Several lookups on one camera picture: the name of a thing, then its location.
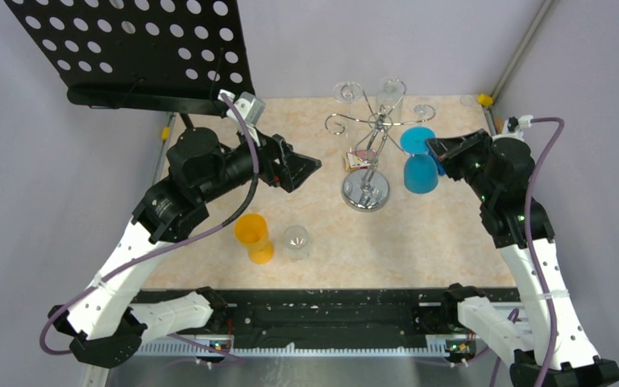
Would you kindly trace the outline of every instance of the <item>black perforated panel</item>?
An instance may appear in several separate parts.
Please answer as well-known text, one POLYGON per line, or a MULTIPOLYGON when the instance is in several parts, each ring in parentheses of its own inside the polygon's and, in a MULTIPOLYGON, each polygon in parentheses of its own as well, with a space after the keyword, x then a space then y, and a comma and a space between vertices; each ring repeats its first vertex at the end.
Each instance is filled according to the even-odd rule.
POLYGON ((215 93, 254 93, 235 0, 4 1, 72 103, 216 114, 217 70, 215 93))

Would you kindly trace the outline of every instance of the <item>metal cup stand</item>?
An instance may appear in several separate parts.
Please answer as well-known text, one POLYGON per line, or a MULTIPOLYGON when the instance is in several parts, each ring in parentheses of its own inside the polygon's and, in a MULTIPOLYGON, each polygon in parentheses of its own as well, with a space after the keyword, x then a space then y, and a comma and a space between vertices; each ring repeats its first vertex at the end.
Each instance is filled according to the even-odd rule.
POLYGON ((341 123, 334 123, 336 126, 341 127, 340 131, 332 131, 329 127, 329 121, 335 117, 343 117, 344 119, 350 119, 355 121, 356 123, 366 123, 371 129, 371 133, 364 136, 356 145, 355 150, 359 149, 359 146, 364 141, 367 141, 367 146, 365 148, 365 155, 368 157, 369 166, 366 169, 358 169, 345 177, 343 181, 343 187, 341 188, 341 192, 343 195, 343 200, 350 207, 358 211, 364 212, 372 212, 375 210, 379 210, 385 203, 388 202, 388 198, 390 197, 390 184, 388 183, 388 179, 383 176, 383 173, 376 171, 378 168, 378 161, 383 148, 385 147, 385 143, 388 139, 390 139, 395 146, 400 149, 403 153, 410 155, 404 149, 400 147, 400 145, 393 139, 388 133, 391 128, 401 126, 401 125, 414 125, 417 123, 424 123, 426 121, 431 120, 435 117, 435 113, 432 117, 427 119, 419 119, 417 121, 408 121, 405 123, 394 123, 393 119, 390 118, 390 114, 393 112, 395 106, 402 103, 402 99, 405 97, 405 92, 402 96, 397 100, 395 106, 391 107, 386 111, 385 106, 379 106, 378 112, 374 112, 371 103, 367 97, 366 92, 362 90, 362 94, 364 95, 364 101, 367 102, 369 111, 371 112, 371 116, 366 119, 357 119, 354 117, 350 117, 348 115, 333 113, 326 117, 324 121, 325 129, 331 133, 332 135, 341 135, 347 128, 341 123), (380 144, 376 150, 374 150, 374 142, 380 136, 380 144))

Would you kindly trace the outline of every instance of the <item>blue cup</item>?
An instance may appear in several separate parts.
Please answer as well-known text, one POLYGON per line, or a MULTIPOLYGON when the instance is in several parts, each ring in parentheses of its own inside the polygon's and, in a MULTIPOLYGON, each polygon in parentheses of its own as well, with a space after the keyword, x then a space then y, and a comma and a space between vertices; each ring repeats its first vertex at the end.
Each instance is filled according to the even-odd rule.
POLYGON ((405 187, 415 194, 427 194, 438 186, 438 165, 426 144, 434 137, 427 127, 412 127, 400 137, 400 146, 412 155, 405 163, 405 187))
POLYGON ((427 194, 438 186, 438 166, 428 155, 412 156, 405 163, 405 187, 415 194, 427 194))

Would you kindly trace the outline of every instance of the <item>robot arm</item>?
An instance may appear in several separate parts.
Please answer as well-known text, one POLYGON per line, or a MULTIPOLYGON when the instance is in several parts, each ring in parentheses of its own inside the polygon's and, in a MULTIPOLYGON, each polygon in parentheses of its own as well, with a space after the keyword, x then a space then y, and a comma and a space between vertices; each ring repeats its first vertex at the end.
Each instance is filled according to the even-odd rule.
POLYGON ((430 150, 454 180, 464 179, 481 200, 480 217, 509 266, 532 335, 519 331, 472 287, 452 286, 443 311, 449 323, 473 330, 510 367, 513 385, 532 386, 550 337, 546 300, 555 306, 557 342, 544 385, 601 387, 619 380, 614 361, 602 360, 580 325, 556 257, 554 231, 544 208, 531 203, 534 246, 550 293, 544 294, 526 248, 523 205, 534 161, 520 132, 491 138, 485 131, 428 139, 430 150))
MULTIPOLYGON (((255 141, 260 180, 293 192, 321 167, 321 161, 293 152, 283 137, 255 129, 264 103, 251 94, 236 102, 255 141)), ((157 304, 131 304, 151 272, 171 256, 166 252, 127 268, 108 282, 116 268, 189 237, 208 217, 206 203, 252 179, 251 154, 241 144, 229 148, 208 128, 189 127, 168 151, 169 176, 152 186, 133 211, 124 235, 91 281, 91 294, 70 306, 53 324, 73 337, 70 350, 82 363, 113 368, 142 343, 182 331, 224 323, 226 303, 210 288, 157 304)), ((54 307, 49 318, 60 308, 54 307)))

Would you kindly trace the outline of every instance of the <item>table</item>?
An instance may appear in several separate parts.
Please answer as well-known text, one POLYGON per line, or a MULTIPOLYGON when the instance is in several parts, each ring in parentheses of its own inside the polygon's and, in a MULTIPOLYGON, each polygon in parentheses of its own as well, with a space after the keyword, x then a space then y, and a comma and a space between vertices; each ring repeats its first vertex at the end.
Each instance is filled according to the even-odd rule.
MULTIPOLYGON (((416 119, 404 101, 402 118, 416 119)), ((438 115, 425 126, 438 137, 451 137, 487 128, 480 106, 464 106, 459 96, 435 96, 438 115)), ((280 134, 295 152, 318 158, 323 166, 293 193, 260 182, 247 212, 262 214, 272 242, 292 225, 305 227, 312 250, 304 261, 291 261, 277 243, 268 264, 253 264, 238 245, 233 226, 190 244, 162 262, 145 289, 392 289, 464 285, 514 286, 513 278, 480 224, 479 201, 463 182, 441 177, 425 195, 407 191, 402 169, 407 156, 386 145, 379 171, 391 185, 386 206, 361 213, 347 206, 340 187, 347 172, 339 136, 324 130, 324 119, 338 110, 333 98, 268 99, 257 127, 267 135, 280 134)), ((367 118, 364 102, 353 109, 367 118)), ((238 144, 230 119, 193 115, 196 127, 209 127, 224 144, 238 144)), ((172 144, 184 130, 177 120, 172 144)), ((391 130, 395 140, 405 128, 391 130)), ((164 166, 163 177, 167 175, 164 166)), ((243 201, 247 185, 208 203, 210 217, 194 231, 204 231, 243 201)))

